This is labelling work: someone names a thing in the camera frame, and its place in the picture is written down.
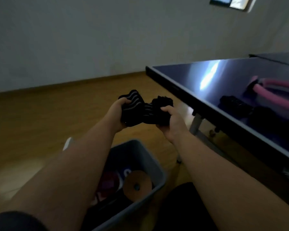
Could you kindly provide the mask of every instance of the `sleeve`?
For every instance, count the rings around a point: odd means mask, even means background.
[[[37,218],[18,211],[0,213],[0,231],[48,231]]]

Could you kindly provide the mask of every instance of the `hand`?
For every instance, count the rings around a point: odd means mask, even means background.
[[[125,124],[121,122],[122,105],[129,104],[130,102],[131,101],[125,97],[118,99],[111,105],[108,112],[102,119],[102,121],[105,122],[115,133],[126,128]]]
[[[161,110],[164,112],[169,112],[171,115],[170,123],[169,126],[156,126],[163,132],[164,136],[169,142],[176,145],[181,137],[190,133],[185,125],[183,118],[174,107],[168,105],[166,107],[161,107]]]

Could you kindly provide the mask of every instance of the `gray plastic bin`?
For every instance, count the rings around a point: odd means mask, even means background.
[[[130,140],[112,147],[104,170],[113,171],[119,167],[126,166],[127,164],[131,166],[132,170],[142,170],[146,172],[151,178],[153,189],[143,200],[132,203],[130,206],[93,229],[94,231],[105,230],[115,225],[126,215],[147,202],[156,191],[165,185],[167,178],[165,171],[139,140]]]

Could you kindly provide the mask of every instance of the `forearm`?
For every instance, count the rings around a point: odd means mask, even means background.
[[[106,122],[96,124],[25,184],[9,210],[29,213],[50,230],[79,230],[114,135]]]
[[[256,179],[191,134],[175,146],[220,230],[289,230],[289,206]]]

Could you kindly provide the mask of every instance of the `person's right hand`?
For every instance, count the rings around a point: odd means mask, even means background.
[[[170,113],[170,123],[169,126],[156,126],[163,132],[166,139],[175,145],[181,137],[185,136],[185,134],[189,134],[189,131],[183,118],[174,107],[168,105],[166,107],[161,107],[161,110]]]

